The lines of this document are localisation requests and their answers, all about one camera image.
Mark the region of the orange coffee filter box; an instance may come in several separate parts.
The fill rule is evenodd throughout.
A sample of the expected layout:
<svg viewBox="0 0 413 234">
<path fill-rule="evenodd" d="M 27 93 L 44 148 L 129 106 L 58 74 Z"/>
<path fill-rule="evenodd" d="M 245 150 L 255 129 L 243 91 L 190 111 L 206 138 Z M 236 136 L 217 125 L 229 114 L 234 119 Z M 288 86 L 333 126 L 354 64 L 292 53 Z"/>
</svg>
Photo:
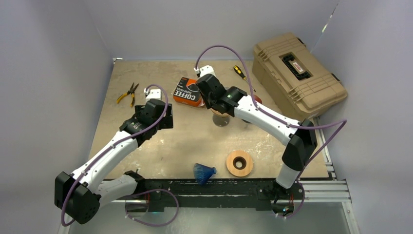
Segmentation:
<svg viewBox="0 0 413 234">
<path fill-rule="evenodd" d="M 182 77 L 172 95 L 173 99 L 178 103 L 192 107 L 202 107 L 205 105 L 194 79 Z"/>
</svg>

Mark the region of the grey glass carafe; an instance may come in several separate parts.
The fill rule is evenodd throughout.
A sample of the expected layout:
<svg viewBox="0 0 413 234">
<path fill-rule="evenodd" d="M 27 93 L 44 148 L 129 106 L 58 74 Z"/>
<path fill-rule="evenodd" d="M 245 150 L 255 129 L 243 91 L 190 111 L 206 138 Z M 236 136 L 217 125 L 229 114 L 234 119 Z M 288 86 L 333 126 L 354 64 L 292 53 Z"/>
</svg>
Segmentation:
<svg viewBox="0 0 413 234">
<path fill-rule="evenodd" d="M 227 114 L 213 114 L 212 121 L 216 126 L 225 127 L 229 124 L 230 117 Z"/>
</svg>

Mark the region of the red black coffee carafe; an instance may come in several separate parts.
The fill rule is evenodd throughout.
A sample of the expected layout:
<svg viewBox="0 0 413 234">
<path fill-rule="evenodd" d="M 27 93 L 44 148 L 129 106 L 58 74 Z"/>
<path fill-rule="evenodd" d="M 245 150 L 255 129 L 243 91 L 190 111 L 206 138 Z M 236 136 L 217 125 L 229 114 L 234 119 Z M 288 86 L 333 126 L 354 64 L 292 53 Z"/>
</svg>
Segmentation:
<svg viewBox="0 0 413 234">
<path fill-rule="evenodd" d="M 262 100 L 257 96 L 257 95 L 253 95 L 253 97 L 254 97 L 254 100 L 256 101 L 256 102 L 258 102 L 258 103 L 260 103 L 260 104 L 262 104 L 263 102 L 262 102 Z"/>
</svg>

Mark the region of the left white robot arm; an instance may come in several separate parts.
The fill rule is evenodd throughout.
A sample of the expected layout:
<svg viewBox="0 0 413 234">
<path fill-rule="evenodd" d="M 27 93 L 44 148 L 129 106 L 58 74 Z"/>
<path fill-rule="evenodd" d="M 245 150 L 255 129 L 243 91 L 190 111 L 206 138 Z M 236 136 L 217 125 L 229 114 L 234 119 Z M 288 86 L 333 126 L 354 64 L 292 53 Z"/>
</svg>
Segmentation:
<svg viewBox="0 0 413 234">
<path fill-rule="evenodd" d="M 54 204 L 61 210 L 61 225 L 85 224 L 100 207 L 120 197 L 142 198 L 145 186 L 139 182 L 136 173 L 109 182 L 104 179 L 158 131 L 172 128 L 172 104 L 152 98 L 144 105 L 136 105 L 134 114 L 120 125 L 104 148 L 71 173 L 61 172 L 56 176 Z"/>
</svg>

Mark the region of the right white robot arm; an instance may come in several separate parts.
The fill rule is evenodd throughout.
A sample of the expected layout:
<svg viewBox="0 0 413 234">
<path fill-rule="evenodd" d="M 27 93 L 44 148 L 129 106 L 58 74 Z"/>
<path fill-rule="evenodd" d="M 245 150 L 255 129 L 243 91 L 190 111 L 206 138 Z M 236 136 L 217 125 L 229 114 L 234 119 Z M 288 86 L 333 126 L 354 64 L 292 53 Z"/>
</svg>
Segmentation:
<svg viewBox="0 0 413 234">
<path fill-rule="evenodd" d="M 259 104 L 235 86 L 225 88 L 213 74 L 196 81 L 206 107 L 247 121 L 272 135 L 285 146 L 282 167 L 274 184 L 274 194 L 286 198 L 318 146 L 313 122 L 285 117 Z"/>
</svg>

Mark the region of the lower blue glass dripper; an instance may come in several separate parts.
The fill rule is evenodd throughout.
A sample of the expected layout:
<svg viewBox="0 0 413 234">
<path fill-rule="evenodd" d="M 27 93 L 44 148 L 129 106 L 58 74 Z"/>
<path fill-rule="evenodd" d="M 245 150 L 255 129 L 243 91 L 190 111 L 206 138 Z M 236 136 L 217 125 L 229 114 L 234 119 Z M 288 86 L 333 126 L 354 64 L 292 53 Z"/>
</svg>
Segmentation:
<svg viewBox="0 0 413 234">
<path fill-rule="evenodd" d="M 217 169 L 215 167 L 208 167 L 199 163 L 195 163 L 193 166 L 193 175 L 199 185 L 205 185 L 216 173 Z"/>
</svg>

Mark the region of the yellow black screwdriver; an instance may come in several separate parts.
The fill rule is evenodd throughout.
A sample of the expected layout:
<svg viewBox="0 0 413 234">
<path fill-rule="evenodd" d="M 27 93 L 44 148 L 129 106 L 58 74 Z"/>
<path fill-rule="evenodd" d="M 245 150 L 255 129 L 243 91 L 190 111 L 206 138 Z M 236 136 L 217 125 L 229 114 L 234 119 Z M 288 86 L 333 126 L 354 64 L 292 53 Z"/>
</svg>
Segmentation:
<svg viewBox="0 0 413 234">
<path fill-rule="evenodd" d="M 253 92 L 255 93 L 256 90 L 255 88 L 252 86 L 252 84 L 248 81 L 248 78 L 246 77 L 246 75 L 242 72 L 242 70 L 237 66 L 234 65 L 233 66 L 234 71 L 248 84 L 252 87 Z"/>
</svg>

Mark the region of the tan plastic tool case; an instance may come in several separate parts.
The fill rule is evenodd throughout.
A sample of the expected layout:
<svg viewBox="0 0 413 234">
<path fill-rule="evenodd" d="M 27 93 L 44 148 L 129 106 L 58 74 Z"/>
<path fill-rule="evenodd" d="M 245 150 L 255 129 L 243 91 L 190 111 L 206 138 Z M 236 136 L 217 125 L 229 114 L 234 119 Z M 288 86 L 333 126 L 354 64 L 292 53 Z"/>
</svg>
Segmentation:
<svg viewBox="0 0 413 234">
<path fill-rule="evenodd" d="M 252 73 L 284 116 L 318 117 L 347 98 L 341 81 L 293 33 L 261 41 L 253 52 Z"/>
</svg>

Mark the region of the yellow handled pliers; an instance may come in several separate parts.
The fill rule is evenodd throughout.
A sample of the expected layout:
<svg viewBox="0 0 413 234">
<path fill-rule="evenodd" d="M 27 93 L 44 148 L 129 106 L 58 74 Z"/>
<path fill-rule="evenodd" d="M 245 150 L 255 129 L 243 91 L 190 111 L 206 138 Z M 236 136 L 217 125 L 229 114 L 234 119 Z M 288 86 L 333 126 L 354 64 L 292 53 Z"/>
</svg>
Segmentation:
<svg viewBox="0 0 413 234">
<path fill-rule="evenodd" d="M 121 102 L 121 100 L 127 96 L 131 96 L 131 104 L 130 107 L 134 107 L 135 105 L 135 91 L 137 89 L 137 87 L 139 86 L 138 84 L 134 84 L 134 82 L 132 83 L 131 87 L 129 88 L 129 90 L 125 93 L 123 93 L 122 95 L 120 95 L 117 100 L 116 103 L 119 104 Z"/>
</svg>

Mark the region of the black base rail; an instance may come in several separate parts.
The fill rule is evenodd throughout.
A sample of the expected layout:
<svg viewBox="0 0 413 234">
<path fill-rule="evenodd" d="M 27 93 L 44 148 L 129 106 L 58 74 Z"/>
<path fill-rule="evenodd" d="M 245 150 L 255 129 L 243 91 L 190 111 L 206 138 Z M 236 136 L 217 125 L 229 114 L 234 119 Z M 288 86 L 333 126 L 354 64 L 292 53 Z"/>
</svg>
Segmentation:
<svg viewBox="0 0 413 234">
<path fill-rule="evenodd" d="M 195 179 L 145 179 L 125 199 L 142 200 L 149 212 L 166 207 L 251 208 L 276 213 L 293 212 L 294 201 L 303 198 L 304 188 L 295 182 L 284 189 L 273 178 L 213 178 L 205 185 Z"/>
</svg>

